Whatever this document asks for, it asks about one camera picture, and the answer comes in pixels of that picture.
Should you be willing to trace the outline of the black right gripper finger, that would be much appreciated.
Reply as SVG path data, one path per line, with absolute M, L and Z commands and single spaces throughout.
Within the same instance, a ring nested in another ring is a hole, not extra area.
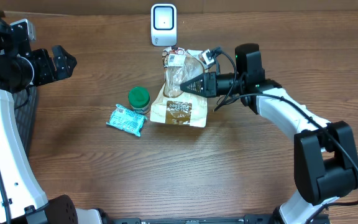
M 198 96 L 209 96 L 208 91 L 204 89 L 204 86 L 201 82 L 182 83 L 180 85 L 180 90 Z
M 209 80 L 210 73 L 202 73 L 197 77 L 192 78 L 191 80 L 183 82 L 180 86 L 204 86 L 204 83 Z

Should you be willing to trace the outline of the white brown snack pouch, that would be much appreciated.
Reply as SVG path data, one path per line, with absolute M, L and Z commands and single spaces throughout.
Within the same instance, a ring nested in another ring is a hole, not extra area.
M 180 85 L 209 68 L 201 60 L 200 50 L 167 47 L 162 52 L 164 84 L 152 103 L 150 120 L 155 123 L 203 128 L 208 101 L 205 97 L 180 90 Z

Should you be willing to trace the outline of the green lid seasoning jar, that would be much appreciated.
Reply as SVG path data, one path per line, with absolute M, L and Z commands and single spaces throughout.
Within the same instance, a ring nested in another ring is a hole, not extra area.
M 129 104 L 139 114 L 147 114 L 150 110 L 150 94 L 141 86 L 136 86 L 128 94 Z

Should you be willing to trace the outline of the teal wet wipes pack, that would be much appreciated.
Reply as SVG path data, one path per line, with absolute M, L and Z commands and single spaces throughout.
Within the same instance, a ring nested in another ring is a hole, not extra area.
M 116 104 L 116 109 L 111 113 L 110 119 L 106 124 L 140 137 L 140 130 L 145 121 L 147 121 L 146 116 Z

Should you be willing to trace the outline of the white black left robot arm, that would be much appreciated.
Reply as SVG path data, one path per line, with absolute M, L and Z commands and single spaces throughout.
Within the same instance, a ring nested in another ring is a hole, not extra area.
M 106 223 L 97 209 L 76 208 L 71 198 L 48 199 L 29 165 L 16 123 L 15 93 L 69 78 L 76 58 L 56 45 L 32 50 L 33 25 L 0 18 L 0 223 Z

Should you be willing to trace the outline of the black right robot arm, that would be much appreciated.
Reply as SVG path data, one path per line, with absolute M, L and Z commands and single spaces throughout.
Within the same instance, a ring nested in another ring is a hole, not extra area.
M 258 44 L 237 46 L 230 62 L 233 73 L 203 73 L 181 83 L 181 91 L 222 96 L 219 108 L 240 100 L 275 124 L 294 147 L 295 193 L 272 214 L 248 214 L 244 223 L 329 223 L 323 210 L 358 205 L 358 155 L 351 127 L 316 116 L 266 78 Z

